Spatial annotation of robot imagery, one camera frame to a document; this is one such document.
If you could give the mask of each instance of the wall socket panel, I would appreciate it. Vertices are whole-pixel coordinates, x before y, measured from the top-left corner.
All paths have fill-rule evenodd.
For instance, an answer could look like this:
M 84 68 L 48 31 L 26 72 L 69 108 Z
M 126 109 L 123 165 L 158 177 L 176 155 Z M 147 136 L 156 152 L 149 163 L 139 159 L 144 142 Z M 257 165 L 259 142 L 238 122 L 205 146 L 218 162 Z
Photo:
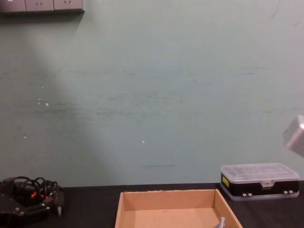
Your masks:
M 82 10 L 82 0 L 54 0 L 55 10 Z
M 0 0 L 0 13 L 84 12 L 82 0 Z
M 26 12 L 54 11 L 53 0 L 25 0 Z
M 0 0 L 0 13 L 25 12 L 23 0 Z

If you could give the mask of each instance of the table surface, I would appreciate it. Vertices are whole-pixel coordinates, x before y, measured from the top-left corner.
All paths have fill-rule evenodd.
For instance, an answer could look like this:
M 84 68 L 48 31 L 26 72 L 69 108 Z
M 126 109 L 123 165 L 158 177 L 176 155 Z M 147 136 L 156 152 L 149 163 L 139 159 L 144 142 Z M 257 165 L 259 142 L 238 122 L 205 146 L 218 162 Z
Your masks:
M 219 189 L 219 184 L 162 184 L 64 188 L 64 216 L 27 228 L 114 228 L 119 195 L 123 191 Z M 300 182 L 304 192 L 304 181 Z M 234 202 L 222 193 L 244 228 L 304 227 L 304 195 L 292 199 Z

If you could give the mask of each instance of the clear plastic lid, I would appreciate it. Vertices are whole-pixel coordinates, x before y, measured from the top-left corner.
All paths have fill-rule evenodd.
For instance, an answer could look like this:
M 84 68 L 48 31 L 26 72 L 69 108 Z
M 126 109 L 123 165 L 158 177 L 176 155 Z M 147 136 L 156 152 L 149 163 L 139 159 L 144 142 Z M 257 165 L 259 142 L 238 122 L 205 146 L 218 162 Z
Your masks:
M 221 172 L 231 183 L 257 183 L 271 187 L 276 181 L 298 181 L 299 174 L 280 163 L 224 165 Z

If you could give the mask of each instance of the green wall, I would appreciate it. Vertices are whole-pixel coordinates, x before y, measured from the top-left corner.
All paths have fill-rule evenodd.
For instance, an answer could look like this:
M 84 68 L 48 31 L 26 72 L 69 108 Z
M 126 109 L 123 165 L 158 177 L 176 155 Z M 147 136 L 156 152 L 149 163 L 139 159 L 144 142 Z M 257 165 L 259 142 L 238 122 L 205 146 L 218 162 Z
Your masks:
M 302 0 L 84 0 L 0 21 L 0 179 L 219 182 L 282 162 L 304 113 Z

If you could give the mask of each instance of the open cardboard box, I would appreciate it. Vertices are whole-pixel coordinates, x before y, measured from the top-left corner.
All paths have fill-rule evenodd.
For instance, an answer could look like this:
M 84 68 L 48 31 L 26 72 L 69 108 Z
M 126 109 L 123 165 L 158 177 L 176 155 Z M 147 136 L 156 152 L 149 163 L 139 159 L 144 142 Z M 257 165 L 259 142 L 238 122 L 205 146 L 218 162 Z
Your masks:
M 242 228 L 219 190 L 123 192 L 115 228 Z

